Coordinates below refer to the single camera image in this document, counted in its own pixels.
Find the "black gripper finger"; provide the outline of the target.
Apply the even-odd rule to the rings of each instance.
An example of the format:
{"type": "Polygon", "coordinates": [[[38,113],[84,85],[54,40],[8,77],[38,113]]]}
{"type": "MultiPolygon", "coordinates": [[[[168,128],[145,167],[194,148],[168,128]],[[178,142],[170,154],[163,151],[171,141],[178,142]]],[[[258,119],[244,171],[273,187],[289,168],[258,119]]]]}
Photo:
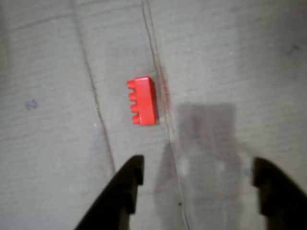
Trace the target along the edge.
{"type": "Polygon", "coordinates": [[[130,215],[135,214],[138,187],[144,181],[144,156],[126,161],[97,197],[77,230],[128,230],[130,215]]]}
{"type": "Polygon", "coordinates": [[[259,212],[267,230],[305,230],[307,195],[271,161],[256,157],[252,184],[257,189],[259,212]]]}

